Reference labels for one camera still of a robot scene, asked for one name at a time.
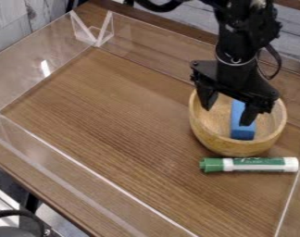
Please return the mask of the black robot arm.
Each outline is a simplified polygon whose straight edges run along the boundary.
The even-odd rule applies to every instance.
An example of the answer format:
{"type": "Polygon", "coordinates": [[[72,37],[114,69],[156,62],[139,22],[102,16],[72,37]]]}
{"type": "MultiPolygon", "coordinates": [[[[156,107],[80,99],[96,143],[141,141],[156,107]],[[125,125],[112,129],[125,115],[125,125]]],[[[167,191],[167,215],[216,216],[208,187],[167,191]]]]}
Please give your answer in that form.
{"type": "Polygon", "coordinates": [[[263,50],[276,60],[272,46],[283,28],[275,0],[199,0],[213,8],[219,23],[219,41],[213,60],[191,63],[192,81],[204,109],[212,109],[220,94],[244,102],[240,124],[251,125],[257,116],[269,113],[280,97],[271,80],[276,75],[259,65],[263,50]]]}

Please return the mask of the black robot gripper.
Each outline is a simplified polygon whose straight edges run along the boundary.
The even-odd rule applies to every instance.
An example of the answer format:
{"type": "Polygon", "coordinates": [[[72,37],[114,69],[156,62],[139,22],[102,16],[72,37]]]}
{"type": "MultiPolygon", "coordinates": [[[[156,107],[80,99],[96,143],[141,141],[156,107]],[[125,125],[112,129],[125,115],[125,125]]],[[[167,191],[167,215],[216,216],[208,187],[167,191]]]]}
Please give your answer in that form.
{"type": "Polygon", "coordinates": [[[259,113],[271,113],[280,97],[278,89],[260,75],[256,62],[243,66],[229,66],[219,60],[193,60],[192,81],[201,106],[211,111],[219,94],[245,102],[241,126],[251,126],[259,113]]]}

